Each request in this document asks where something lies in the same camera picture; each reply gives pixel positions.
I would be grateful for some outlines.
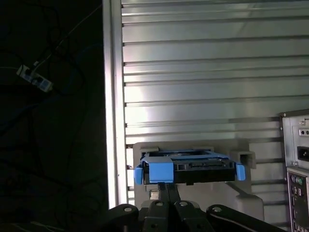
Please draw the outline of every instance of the sheet metal wall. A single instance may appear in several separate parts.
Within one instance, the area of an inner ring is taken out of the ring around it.
[[[248,139],[258,159],[253,192],[265,201],[266,221],[287,226],[278,113],[309,104],[309,3],[112,4],[115,15],[122,6],[122,24],[112,21],[122,27],[123,92],[115,96],[124,106],[125,136],[118,135],[127,164],[137,142]],[[121,183],[133,186],[131,170],[127,183],[118,176]],[[126,197],[134,203],[132,192]]]

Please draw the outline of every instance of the horizontal metal slat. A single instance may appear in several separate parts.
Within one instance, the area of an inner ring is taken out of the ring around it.
[[[257,160],[282,158],[281,143],[249,144],[249,150],[255,152]]]
[[[287,192],[265,192],[257,193],[256,195],[263,200],[265,205],[275,205],[278,202],[288,202]]]
[[[307,20],[224,23],[166,23],[125,26],[123,42],[215,40],[309,35]]]
[[[139,74],[125,75],[124,82],[143,84],[143,82],[159,83],[160,81],[196,81],[206,79],[233,79],[233,78],[263,78],[263,77],[287,77],[308,75],[309,67],[304,68],[277,68],[277,69],[247,69],[247,70],[228,70],[228,71],[209,71],[209,72],[183,72],[183,73],[163,73],[163,74]]]
[[[126,144],[135,144],[138,142],[167,142],[167,141],[198,141],[198,140],[216,140],[216,139],[260,139],[260,138],[278,138],[278,130],[261,131],[236,131],[236,132],[199,132],[199,133],[176,133],[161,135],[129,135],[126,137]]]
[[[125,75],[137,74],[156,74],[156,73],[175,73],[176,75],[191,74],[197,75],[200,72],[209,73],[209,77],[213,73],[220,71],[218,75],[233,76],[233,74],[224,74],[226,71],[235,71],[240,77],[245,77],[245,74],[239,72],[247,72],[248,76],[258,76],[260,72],[269,72],[272,76],[273,70],[286,70],[303,68],[308,72],[309,56],[308,57],[263,57],[263,58],[238,58],[238,59],[221,59],[221,60],[178,60],[164,62],[136,62],[126,63],[124,66]]]
[[[124,62],[299,56],[309,55],[309,39],[135,44],[123,52]]]
[[[287,18],[308,16],[306,2],[256,2],[238,4],[189,4],[122,9],[123,23],[223,19]]]
[[[251,169],[251,180],[280,180],[284,179],[284,163],[257,164],[256,169]]]
[[[194,125],[164,125],[161,127],[127,127],[126,135],[151,135],[166,133],[184,133],[184,132],[229,132],[229,131],[261,131],[261,130],[279,130],[279,122],[261,122],[261,123],[229,123],[229,124],[194,124]]]
[[[305,109],[309,104],[309,97],[304,98],[281,98],[256,99],[247,102],[214,102],[189,104],[165,104],[147,106],[139,103],[137,107],[125,108],[126,123],[139,122],[167,122],[183,120],[206,120],[206,119],[233,119],[249,117],[273,117],[278,112]]]
[[[230,0],[228,2],[235,2],[235,3],[244,3],[244,2],[252,2],[251,0]],[[283,0],[268,0],[268,4],[277,4],[277,2],[281,2],[282,4],[285,4]],[[136,4],[153,4],[153,3],[160,3],[160,4],[165,4],[165,3],[222,3],[226,4],[226,0],[121,0],[121,3],[123,5],[136,5]]]
[[[125,87],[125,102],[236,99],[307,95],[308,77]]]
[[[268,192],[287,192],[286,184],[263,184],[263,185],[252,185],[252,193],[268,193]]]

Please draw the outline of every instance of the blue plastic clip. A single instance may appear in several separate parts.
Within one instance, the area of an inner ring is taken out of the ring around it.
[[[237,180],[240,181],[246,180],[245,166],[243,166],[241,163],[236,163],[236,173],[237,173]]]
[[[134,180],[137,185],[141,185],[143,183],[143,168],[141,165],[134,169]]]

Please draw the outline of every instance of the power socket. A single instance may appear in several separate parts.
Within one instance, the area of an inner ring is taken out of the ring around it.
[[[54,84],[51,81],[36,72],[31,73],[31,70],[25,65],[21,65],[16,74],[45,93],[53,89]]]
[[[309,129],[308,128],[301,128],[299,129],[299,136],[309,137]]]

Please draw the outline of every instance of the dark background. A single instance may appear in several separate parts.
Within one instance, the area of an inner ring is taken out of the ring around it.
[[[5,53],[4,49],[17,53],[29,67],[48,47],[42,7],[25,2],[40,1],[0,0],[0,67],[19,68],[21,65],[14,54]],[[62,38],[101,5],[101,0],[42,2],[58,12]],[[47,8],[45,13],[55,25],[56,14]],[[34,221],[71,229],[99,217],[107,209],[102,28],[100,8],[70,35],[69,48],[65,42],[59,49],[62,54],[69,50],[84,73],[84,84],[81,76],[74,72],[76,67],[65,58],[52,56],[50,73],[48,62],[36,71],[49,77],[60,91],[74,75],[68,90],[73,93],[70,96],[61,96],[55,91],[44,94],[18,77],[16,70],[0,68],[0,212],[22,208],[29,211]],[[55,39],[58,37],[56,30],[51,34]],[[21,91],[23,88],[19,85],[29,89]],[[40,104],[28,110],[20,120],[8,123],[36,102]],[[3,133],[8,125],[12,128]],[[27,149],[16,148],[16,145],[29,143]],[[4,164],[7,161],[26,168],[26,172]],[[47,231],[30,224],[22,224],[22,227]],[[15,231],[10,225],[0,225],[1,230]]]

